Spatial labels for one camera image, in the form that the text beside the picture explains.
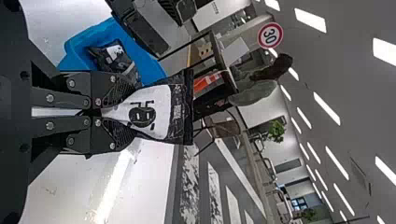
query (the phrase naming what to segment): number 30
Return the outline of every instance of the number 30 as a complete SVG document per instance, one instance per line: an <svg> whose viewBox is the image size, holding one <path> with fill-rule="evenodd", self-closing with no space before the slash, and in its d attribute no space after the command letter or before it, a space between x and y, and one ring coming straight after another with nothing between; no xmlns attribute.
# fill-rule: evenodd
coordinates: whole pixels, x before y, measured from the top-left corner
<svg viewBox="0 0 396 224"><path fill-rule="evenodd" d="M275 29L271 29L270 32L265 32L264 33L264 37L265 37L265 43L266 44L271 44L274 41L277 40L276 35L274 35L275 33Z"/></svg>

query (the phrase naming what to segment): blue plastic crate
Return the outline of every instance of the blue plastic crate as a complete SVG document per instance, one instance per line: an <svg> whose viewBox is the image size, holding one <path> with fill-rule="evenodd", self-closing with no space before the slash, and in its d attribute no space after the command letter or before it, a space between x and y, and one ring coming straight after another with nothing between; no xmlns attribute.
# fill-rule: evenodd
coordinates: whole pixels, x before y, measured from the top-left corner
<svg viewBox="0 0 396 224"><path fill-rule="evenodd" d="M64 43L66 56L59 63L58 69L61 71L97 71L98 69L86 47L101 47L115 39L121 41L126 53L136 63L143 85L149 85L167 77L157 60L153 59L150 54L137 45L114 18L109 18L67 40Z"/></svg>

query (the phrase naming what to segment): speed limit sign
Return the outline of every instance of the speed limit sign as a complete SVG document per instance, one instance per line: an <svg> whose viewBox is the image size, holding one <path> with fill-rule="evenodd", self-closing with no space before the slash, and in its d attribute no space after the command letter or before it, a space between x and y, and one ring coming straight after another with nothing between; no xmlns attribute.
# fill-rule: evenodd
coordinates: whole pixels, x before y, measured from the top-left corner
<svg viewBox="0 0 396 224"><path fill-rule="evenodd" d="M258 41L262 48L273 49L280 44L283 39L283 29L276 22L265 24L259 31Z"/></svg>

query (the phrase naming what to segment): white ceiling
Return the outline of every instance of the white ceiling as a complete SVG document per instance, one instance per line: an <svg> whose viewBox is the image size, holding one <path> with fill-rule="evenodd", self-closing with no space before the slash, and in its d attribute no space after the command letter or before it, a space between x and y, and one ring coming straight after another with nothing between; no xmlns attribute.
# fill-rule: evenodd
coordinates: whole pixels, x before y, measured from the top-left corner
<svg viewBox="0 0 396 224"><path fill-rule="evenodd" d="M334 222L342 221L342 210L348 219L371 216L353 223L376 224L378 215L385 223L394 223L396 186L376 168L375 156L396 171L396 67L374 57L373 38L396 44L396 1L278 0L279 12L266 7L263 0L253 2L256 9L274 14L284 29L283 42L276 51L294 57L293 68L300 81L284 76L281 84L292 98L286 100L290 115L303 131L297 135L310 154L307 163L319 170L329 187L326 194L334 207ZM297 21L296 7L324 18L327 33ZM315 102L313 91L340 116L341 126ZM298 115L297 106L312 123L312 130ZM307 141L321 158L321 165L307 148ZM327 156L325 146L346 168L349 181ZM372 184L371 196L352 173L350 158ZM344 192L356 216L349 213L333 183ZM325 190L319 180L317 186Z"/></svg>

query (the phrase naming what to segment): black bag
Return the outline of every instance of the black bag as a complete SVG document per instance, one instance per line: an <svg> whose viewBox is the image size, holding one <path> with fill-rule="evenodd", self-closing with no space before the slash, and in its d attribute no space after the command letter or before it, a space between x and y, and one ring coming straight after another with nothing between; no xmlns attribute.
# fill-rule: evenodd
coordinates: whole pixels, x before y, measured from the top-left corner
<svg viewBox="0 0 396 224"><path fill-rule="evenodd" d="M102 117L136 130L136 137L192 145L192 97L193 73L184 70L135 91L117 106L102 109Z"/></svg>
<svg viewBox="0 0 396 224"><path fill-rule="evenodd" d="M134 83L134 87L142 87L141 77L134 61L126 54L122 43L116 39L102 47L87 47L99 71L121 73Z"/></svg>

